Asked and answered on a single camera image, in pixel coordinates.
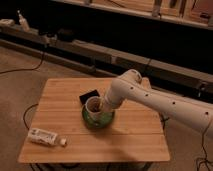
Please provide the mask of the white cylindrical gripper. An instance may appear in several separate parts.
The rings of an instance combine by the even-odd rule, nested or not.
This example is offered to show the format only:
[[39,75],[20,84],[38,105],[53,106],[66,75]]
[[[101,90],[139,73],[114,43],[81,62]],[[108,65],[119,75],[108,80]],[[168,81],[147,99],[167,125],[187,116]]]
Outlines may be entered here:
[[98,111],[101,111],[102,108],[104,108],[105,112],[112,112],[115,109],[118,109],[124,101],[121,96],[117,95],[112,90],[108,90],[102,97],[102,100],[103,102],[99,103],[97,109]]

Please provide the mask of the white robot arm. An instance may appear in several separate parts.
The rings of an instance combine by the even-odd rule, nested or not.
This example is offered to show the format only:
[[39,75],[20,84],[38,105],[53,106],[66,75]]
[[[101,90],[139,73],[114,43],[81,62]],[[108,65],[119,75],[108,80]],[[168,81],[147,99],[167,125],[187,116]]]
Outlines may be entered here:
[[101,110],[118,109],[124,100],[130,100],[213,138],[213,104],[145,88],[141,82],[141,74],[134,69],[114,78],[102,99]]

